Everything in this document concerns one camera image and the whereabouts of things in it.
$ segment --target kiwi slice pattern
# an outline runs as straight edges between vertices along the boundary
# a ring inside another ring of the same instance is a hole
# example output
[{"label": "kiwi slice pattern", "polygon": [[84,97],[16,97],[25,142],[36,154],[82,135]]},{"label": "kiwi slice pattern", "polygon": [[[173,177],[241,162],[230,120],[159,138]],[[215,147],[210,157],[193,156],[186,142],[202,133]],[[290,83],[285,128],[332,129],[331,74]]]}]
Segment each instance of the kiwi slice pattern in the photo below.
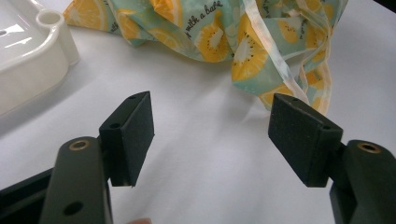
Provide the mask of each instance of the kiwi slice pattern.
[{"label": "kiwi slice pattern", "polygon": [[[133,46],[159,41],[194,60],[230,61],[233,84],[268,109],[274,93],[296,96],[297,87],[326,113],[330,38],[346,5],[347,0],[74,0],[64,16],[71,25],[122,35]],[[287,59],[296,56],[302,58],[300,69],[292,74]]]}]

